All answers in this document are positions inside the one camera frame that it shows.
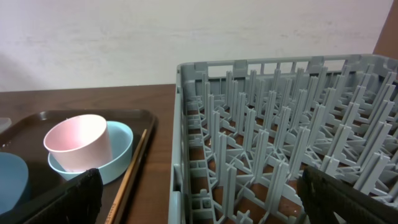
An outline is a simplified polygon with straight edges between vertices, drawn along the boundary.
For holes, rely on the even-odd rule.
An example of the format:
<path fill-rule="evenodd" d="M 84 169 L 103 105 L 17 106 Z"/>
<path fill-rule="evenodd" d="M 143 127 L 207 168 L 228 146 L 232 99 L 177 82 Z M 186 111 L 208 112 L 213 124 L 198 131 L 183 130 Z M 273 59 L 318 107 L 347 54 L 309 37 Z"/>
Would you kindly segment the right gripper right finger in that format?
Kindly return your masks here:
<path fill-rule="evenodd" d="M 297 194 L 310 223 L 397 223 L 397 209 L 308 166 L 297 181 Z"/>

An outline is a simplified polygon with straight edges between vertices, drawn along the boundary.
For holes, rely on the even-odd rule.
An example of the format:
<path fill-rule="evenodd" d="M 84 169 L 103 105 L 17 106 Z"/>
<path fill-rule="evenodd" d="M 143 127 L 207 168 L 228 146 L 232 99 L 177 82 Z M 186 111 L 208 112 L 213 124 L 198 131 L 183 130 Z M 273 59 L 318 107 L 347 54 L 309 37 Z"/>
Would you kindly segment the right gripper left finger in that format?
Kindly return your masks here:
<path fill-rule="evenodd" d="M 1 215 L 1 224 L 95 223 L 101 210 L 103 182 L 90 169 L 41 196 Z"/>

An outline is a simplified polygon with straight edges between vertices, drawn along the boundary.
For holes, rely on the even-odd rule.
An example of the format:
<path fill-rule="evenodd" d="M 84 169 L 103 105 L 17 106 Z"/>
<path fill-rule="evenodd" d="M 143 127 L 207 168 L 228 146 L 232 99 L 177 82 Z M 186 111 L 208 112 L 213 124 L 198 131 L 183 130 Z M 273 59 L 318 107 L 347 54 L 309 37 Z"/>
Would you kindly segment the pink cup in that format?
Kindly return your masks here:
<path fill-rule="evenodd" d="M 44 146 L 67 172 L 81 172 L 112 161 L 108 124 L 97 114 L 83 114 L 55 125 Z"/>

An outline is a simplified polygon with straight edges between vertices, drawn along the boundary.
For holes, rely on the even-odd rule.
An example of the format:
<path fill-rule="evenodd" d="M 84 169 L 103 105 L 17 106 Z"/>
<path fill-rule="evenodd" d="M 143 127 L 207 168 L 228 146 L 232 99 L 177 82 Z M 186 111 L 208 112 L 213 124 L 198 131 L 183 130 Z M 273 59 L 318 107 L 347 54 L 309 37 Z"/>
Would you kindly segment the dark blue plate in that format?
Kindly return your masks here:
<path fill-rule="evenodd" d="M 1 214 L 30 200 L 29 169 L 19 156 L 1 153 Z"/>

